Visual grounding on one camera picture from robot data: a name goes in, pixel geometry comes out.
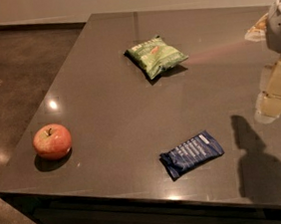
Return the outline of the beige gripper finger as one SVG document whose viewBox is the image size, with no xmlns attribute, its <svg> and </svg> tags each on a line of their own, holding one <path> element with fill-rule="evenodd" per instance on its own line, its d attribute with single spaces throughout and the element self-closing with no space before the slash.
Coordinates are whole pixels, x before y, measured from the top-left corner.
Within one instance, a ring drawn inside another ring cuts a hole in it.
<svg viewBox="0 0 281 224">
<path fill-rule="evenodd" d="M 272 123 L 281 115 L 281 56 L 263 68 L 259 92 L 254 117 L 260 123 Z"/>
<path fill-rule="evenodd" d="M 259 20 L 249 28 L 245 33 L 245 39 L 249 42 L 261 42 L 266 40 L 266 29 L 267 29 L 267 20 L 268 14 L 264 14 Z"/>
</svg>

